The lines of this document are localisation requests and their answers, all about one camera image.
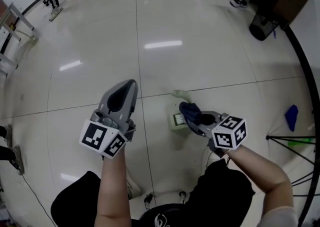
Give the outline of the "person's right white shoe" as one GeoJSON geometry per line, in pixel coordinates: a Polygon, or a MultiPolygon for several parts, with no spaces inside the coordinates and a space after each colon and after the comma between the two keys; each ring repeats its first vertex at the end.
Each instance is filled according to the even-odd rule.
{"type": "Polygon", "coordinates": [[[220,157],[218,155],[216,155],[209,148],[206,148],[202,154],[201,175],[205,174],[205,171],[209,165],[219,160],[220,160],[220,157]]]}

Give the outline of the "black round bin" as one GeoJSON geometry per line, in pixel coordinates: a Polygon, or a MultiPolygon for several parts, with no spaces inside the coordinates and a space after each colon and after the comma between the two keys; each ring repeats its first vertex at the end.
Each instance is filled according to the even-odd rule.
{"type": "Polygon", "coordinates": [[[264,41],[279,25],[272,16],[257,12],[249,25],[251,35],[259,41],[264,41]]]}

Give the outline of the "pale green plastic basket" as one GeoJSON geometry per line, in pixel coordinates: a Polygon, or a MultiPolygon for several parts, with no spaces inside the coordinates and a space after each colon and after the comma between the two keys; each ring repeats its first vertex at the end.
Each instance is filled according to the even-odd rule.
{"type": "Polygon", "coordinates": [[[187,103],[188,101],[183,98],[171,96],[166,107],[166,113],[169,129],[176,134],[186,136],[190,133],[190,130],[179,108],[180,103],[183,102],[187,103]]]}

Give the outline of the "green plastic object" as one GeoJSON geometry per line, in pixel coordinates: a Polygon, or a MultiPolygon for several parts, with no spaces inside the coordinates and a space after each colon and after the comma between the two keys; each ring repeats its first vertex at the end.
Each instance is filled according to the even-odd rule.
{"type": "Polygon", "coordinates": [[[301,138],[298,140],[290,140],[287,142],[289,147],[293,146],[306,146],[306,145],[314,145],[314,138],[301,138]]]}

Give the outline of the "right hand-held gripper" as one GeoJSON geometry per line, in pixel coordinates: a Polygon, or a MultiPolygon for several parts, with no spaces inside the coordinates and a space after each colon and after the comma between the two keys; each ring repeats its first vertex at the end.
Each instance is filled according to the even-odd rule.
{"type": "Polygon", "coordinates": [[[190,120],[186,123],[190,130],[202,137],[209,139],[208,147],[217,156],[222,158],[228,151],[236,150],[247,138],[247,121],[244,118],[235,117],[216,111],[202,111],[202,118],[220,119],[220,122],[213,128],[212,125],[196,125],[190,120]]]}

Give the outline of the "dark blue wiping cloth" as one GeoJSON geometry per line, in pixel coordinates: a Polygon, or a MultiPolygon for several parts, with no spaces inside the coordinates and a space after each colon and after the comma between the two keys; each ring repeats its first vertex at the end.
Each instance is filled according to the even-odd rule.
{"type": "Polygon", "coordinates": [[[190,123],[196,126],[201,124],[202,112],[195,103],[183,101],[179,104],[179,111],[183,115],[187,125],[190,123]]]}

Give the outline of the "person's pale shirt sleeve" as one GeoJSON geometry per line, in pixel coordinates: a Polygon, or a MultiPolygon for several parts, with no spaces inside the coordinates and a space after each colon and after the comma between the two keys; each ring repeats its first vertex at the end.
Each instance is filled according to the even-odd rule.
{"type": "Polygon", "coordinates": [[[298,227],[298,223],[295,209],[283,206],[267,212],[256,227],[298,227]]]}

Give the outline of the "person's right forearm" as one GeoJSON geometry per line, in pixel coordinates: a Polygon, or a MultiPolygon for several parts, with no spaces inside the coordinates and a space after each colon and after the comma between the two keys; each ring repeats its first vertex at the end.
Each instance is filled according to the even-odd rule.
{"type": "Polygon", "coordinates": [[[292,183],[281,167],[243,145],[226,154],[264,192],[261,218],[276,208],[294,208],[292,183]]]}

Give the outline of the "person's right leg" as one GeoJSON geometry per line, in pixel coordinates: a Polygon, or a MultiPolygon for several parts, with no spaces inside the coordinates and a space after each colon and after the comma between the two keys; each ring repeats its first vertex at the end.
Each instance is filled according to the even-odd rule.
{"type": "Polygon", "coordinates": [[[255,192],[241,171],[224,159],[211,163],[185,204],[187,227],[241,227],[255,192]]]}

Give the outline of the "person's leg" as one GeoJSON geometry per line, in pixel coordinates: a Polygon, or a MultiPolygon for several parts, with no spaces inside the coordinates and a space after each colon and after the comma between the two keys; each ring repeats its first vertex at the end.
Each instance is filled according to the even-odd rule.
{"type": "Polygon", "coordinates": [[[241,227],[255,192],[241,171],[224,159],[211,163],[185,204],[187,227],[241,227]]]}
{"type": "Polygon", "coordinates": [[[94,227],[101,179],[92,171],[62,190],[50,213],[57,227],[94,227]]]}

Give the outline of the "person's left leg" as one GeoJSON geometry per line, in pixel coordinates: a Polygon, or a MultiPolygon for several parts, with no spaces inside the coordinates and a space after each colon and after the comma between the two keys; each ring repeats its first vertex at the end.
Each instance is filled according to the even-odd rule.
{"type": "Polygon", "coordinates": [[[94,227],[101,179],[92,171],[62,190],[50,213],[57,227],[94,227]]]}

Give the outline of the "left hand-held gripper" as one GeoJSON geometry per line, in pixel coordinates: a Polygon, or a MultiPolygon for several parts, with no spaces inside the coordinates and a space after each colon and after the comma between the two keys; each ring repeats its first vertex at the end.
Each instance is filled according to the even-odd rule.
{"type": "Polygon", "coordinates": [[[130,119],[135,111],[138,84],[134,79],[122,81],[102,96],[98,109],[85,120],[79,144],[106,158],[114,158],[130,142],[136,125],[130,119]],[[119,118],[119,123],[111,118],[119,118]]]}

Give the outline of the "person's left forearm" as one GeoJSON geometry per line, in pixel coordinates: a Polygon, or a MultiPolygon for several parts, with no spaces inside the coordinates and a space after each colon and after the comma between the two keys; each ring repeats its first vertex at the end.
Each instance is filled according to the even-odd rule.
{"type": "Polygon", "coordinates": [[[132,227],[125,149],[104,158],[94,227],[132,227]]]}

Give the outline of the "black stool with chrome legs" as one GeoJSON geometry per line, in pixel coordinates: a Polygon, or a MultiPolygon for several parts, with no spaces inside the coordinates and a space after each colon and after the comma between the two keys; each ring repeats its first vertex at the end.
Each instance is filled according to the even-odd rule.
{"type": "Polygon", "coordinates": [[[179,203],[168,203],[146,209],[139,218],[140,227],[195,227],[192,214],[188,211],[190,192],[179,192],[179,203]]]}

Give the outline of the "black round metal rack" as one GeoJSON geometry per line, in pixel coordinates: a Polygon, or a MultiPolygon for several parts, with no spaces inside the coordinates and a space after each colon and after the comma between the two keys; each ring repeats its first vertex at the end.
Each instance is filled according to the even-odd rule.
{"type": "MultiPolygon", "coordinates": [[[[298,41],[296,35],[290,28],[290,26],[286,26],[283,31],[285,32],[287,38],[289,39],[299,61],[300,65],[308,86],[311,103],[313,106],[313,115],[314,115],[314,123],[315,127],[320,127],[320,95],[318,94],[318,88],[317,83],[315,80],[315,77],[312,72],[312,68],[309,64],[309,61],[306,57],[306,54],[304,53],[304,50],[298,41]]],[[[297,227],[303,227],[303,223],[306,219],[306,216],[309,212],[309,209],[311,208],[312,202],[315,197],[320,197],[320,193],[316,193],[318,182],[320,181],[320,131],[316,131],[315,135],[313,136],[306,136],[306,138],[314,138],[314,153],[315,158],[314,161],[309,160],[307,157],[303,156],[302,154],[298,153],[297,151],[293,150],[289,146],[281,143],[281,141],[296,141],[299,139],[303,139],[302,136],[274,136],[274,135],[267,135],[266,140],[271,140],[278,145],[288,149],[292,153],[296,154],[297,156],[301,157],[305,161],[309,162],[311,165],[313,165],[313,171],[300,179],[293,182],[295,186],[298,186],[300,184],[306,183],[308,181],[311,181],[309,190],[307,194],[296,194],[294,195],[295,198],[306,198],[305,204],[303,206],[302,212],[298,218],[298,226],[297,227]]]]}

